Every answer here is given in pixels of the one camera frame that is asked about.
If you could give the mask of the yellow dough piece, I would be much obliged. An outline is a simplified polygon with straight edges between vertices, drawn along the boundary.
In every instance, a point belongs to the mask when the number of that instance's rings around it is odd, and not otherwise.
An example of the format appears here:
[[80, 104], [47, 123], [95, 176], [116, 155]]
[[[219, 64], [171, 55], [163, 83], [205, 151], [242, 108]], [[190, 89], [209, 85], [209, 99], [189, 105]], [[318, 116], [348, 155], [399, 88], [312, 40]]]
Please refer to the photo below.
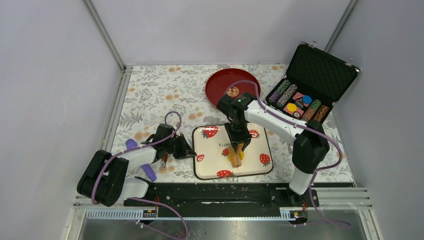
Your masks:
[[231, 163], [234, 163], [234, 164], [239, 163], [244, 159], [244, 152], [243, 151], [241, 151], [240, 153], [230, 152], [227, 155], [227, 158]]

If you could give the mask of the strawberry print rectangular tray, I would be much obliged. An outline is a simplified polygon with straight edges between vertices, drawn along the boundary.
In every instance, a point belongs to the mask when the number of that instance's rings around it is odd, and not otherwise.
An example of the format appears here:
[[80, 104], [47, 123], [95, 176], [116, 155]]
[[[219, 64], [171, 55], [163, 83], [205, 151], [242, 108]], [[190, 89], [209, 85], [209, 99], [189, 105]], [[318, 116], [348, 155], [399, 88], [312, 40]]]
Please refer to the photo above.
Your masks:
[[264, 175], [274, 164], [265, 128], [247, 125], [251, 142], [243, 151], [231, 147], [224, 125], [199, 126], [192, 132], [194, 175], [200, 180]]

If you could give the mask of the wooden dough roller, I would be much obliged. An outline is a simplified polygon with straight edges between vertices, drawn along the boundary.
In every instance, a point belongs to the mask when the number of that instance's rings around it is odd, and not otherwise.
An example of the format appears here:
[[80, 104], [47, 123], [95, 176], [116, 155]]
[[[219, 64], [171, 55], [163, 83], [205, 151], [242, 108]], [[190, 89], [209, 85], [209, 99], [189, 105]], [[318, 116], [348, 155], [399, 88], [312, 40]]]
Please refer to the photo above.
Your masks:
[[244, 143], [232, 144], [228, 148], [228, 160], [233, 168], [238, 168], [242, 165], [244, 159]]

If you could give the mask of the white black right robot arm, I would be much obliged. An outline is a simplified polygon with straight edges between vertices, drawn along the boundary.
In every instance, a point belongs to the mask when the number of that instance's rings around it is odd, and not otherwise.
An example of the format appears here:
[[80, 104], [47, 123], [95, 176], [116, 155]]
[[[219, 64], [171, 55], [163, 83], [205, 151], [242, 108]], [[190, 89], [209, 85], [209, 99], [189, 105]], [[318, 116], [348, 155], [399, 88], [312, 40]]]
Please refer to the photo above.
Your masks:
[[217, 103], [217, 108], [228, 119], [224, 127], [230, 140], [231, 160], [240, 160], [238, 155], [252, 141], [248, 130], [249, 123], [270, 130], [292, 145], [294, 173], [286, 198], [293, 206], [301, 205], [307, 199], [306, 191], [314, 172], [330, 150], [322, 124], [316, 120], [306, 122], [288, 117], [264, 105], [247, 92], [237, 98], [223, 95]]

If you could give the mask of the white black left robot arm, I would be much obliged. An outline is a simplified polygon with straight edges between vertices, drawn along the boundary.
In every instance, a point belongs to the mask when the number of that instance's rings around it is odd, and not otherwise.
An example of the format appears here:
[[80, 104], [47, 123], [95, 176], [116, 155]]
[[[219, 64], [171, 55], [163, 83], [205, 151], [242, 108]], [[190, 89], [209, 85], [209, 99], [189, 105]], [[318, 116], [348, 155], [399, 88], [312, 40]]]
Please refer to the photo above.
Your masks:
[[136, 198], [148, 206], [155, 200], [155, 192], [149, 184], [156, 180], [150, 165], [165, 162], [168, 155], [176, 160], [196, 156], [184, 135], [177, 134], [173, 126], [165, 123], [141, 144], [133, 139], [125, 144], [127, 149], [117, 155], [102, 149], [95, 152], [77, 184], [76, 191], [80, 195], [106, 207], [128, 198]]

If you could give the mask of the floral tablecloth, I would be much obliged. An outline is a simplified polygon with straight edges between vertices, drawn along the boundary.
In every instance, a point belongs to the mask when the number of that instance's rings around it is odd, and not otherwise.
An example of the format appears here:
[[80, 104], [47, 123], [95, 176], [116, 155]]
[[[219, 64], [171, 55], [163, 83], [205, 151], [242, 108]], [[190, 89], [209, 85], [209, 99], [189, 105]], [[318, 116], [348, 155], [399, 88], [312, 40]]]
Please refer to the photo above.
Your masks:
[[[125, 98], [119, 123], [111, 147], [112, 153], [126, 149], [126, 141], [145, 141], [164, 122], [165, 114], [176, 111], [182, 116], [179, 129], [190, 145], [192, 132], [198, 126], [223, 124], [226, 118], [210, 102], [205, 94], [209, 77], [223, 69], [237, 68], [252, 74], [260, 83], [261, 98], [265, 99], [271, 89], [284, 77], [287, 64], [209, 64], [209, 65], [139, 65], [132, 66], [125, 88]], [[325, 134], [337, 141], [343, 150], [342, 162], [334, 168], [318, 172], [315, 183], [354, 183], [343, 143], [332, 113], [324, 124]], [[157, 180], [163, 183], [288, 183], [294, 166], [292, 147], [272, 131], [266, 131], [273, 169], [270, 173], [255, 176], [200, 180], [194, 174], [193, 158], [175, 160], [169, 156], [166, 167], [161, 161], [151, 164]]]

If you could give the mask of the purple cylindrical tool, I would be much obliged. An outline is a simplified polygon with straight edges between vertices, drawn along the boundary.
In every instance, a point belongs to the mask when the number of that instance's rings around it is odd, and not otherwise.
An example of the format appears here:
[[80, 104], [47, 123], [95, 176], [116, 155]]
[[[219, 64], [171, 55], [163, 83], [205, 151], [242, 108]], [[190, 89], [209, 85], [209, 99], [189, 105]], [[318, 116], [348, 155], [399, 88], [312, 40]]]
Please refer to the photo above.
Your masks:
[[157, 180], [157, 176], [150, 166], [156, 159], [157, 151], [149, 146], [125, 153], [122, 157], [129, 160], [128, 170], [141, 167], [151, 182]]

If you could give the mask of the round red lacquer tray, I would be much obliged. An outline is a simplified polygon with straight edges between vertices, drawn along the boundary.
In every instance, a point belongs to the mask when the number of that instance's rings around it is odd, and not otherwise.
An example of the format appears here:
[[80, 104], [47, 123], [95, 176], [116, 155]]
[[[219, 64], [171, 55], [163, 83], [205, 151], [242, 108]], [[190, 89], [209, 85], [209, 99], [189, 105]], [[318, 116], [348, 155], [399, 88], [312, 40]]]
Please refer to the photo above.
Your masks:
[[226, 95], [237, 98], [243, 93], [256, 95], [256, 89], [253, 83], [257, 84], [258, 92], [261, 93], [259, 81], [249, 72], [238, 68], [227, 68], [212, 74], [205, 84], [205, 95], [208, 101], [216, 108], [219, 99], [224, 95], [231, 84], [238, 81], [249, 81], [252, 83], [236, 83], [227, 92]]

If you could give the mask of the yellow poker chip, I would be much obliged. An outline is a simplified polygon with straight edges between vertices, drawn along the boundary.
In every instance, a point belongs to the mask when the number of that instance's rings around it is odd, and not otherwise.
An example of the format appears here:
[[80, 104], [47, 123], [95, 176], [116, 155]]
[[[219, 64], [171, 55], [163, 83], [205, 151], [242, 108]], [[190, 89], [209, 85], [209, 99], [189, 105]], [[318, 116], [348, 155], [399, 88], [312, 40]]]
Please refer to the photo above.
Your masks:
[[286, 108], [289, 112], [293, 112], [293, 113], [298, 109], [298, 107], [294, 103], [288, 103], [286, 105]]

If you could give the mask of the blue poker chip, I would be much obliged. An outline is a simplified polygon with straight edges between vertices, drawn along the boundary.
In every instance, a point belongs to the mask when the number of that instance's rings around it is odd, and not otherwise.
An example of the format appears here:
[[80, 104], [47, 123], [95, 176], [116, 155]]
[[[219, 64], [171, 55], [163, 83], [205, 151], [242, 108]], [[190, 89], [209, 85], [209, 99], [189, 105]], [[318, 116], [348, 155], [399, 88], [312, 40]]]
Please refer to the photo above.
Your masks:
[[305, 105], [310, 105], [313, 101], [309, 95], [304, 95], [301, 100]]

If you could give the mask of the black poker chip case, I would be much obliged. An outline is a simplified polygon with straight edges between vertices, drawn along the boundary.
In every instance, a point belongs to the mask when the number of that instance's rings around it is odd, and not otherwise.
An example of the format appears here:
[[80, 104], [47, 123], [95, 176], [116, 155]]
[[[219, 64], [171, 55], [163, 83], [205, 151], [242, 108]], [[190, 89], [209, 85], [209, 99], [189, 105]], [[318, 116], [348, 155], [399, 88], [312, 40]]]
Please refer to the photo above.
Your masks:
[[[323, 123], [360, 72], [358, 67], [313, 44], [301, 42], [285, 75], [266, 96], [265, 102], [295, 119]], [[302, 102], [304, 95], [312, 98], [311, 104]], [[295, 112], [287, 110], [289, 103], [297, 106]]]

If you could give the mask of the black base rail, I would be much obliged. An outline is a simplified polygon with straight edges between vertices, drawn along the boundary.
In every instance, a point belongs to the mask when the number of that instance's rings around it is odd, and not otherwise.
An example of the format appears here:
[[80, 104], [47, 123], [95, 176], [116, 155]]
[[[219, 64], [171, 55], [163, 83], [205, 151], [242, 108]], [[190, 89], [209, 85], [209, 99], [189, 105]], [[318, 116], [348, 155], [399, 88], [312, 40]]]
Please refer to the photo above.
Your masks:
[[280, 217], [280, 208], [320, 205], [316, 190], [302, 196], [287, 183], [154, 183], [145, 200], [158, 200], [185, 218]]

